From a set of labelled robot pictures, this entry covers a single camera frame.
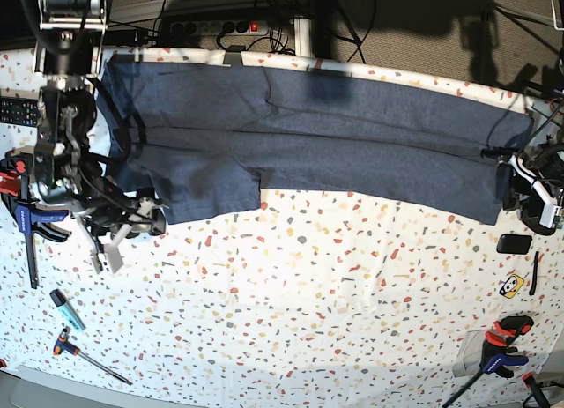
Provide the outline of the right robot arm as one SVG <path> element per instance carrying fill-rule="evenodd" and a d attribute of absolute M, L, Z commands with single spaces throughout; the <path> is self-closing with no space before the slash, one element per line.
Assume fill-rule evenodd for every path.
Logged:
<path fill-rule="evenodd" d="M 139 234 L 162 234 L 162 202 L 151 189 L 125 195 L 103 173 L 130 155 L 130 133 L 99 74 L 112 0 L 20 0 L 36 38 L 33 70 L 47 84 L 39 91 L 33 178 L 40 200 L 63 207 L 88 240 L 96 271 L 118 272 L 119 247 Z M 100 97 L 118 127 L 121 152 L 111 158 L 90 149 Z"/>

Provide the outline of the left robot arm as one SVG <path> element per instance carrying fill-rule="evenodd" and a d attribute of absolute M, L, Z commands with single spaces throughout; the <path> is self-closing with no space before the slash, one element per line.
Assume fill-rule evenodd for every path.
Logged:
<path fill-rule="evenodd" d="M 550 236 L 563 228 L 563 87 L 526 87 L 551 99 L 540 115 L 531 137 L 507 159 L 513 169 L 506 211 L 517 211 L 518 218 L 534 233 Z"/>

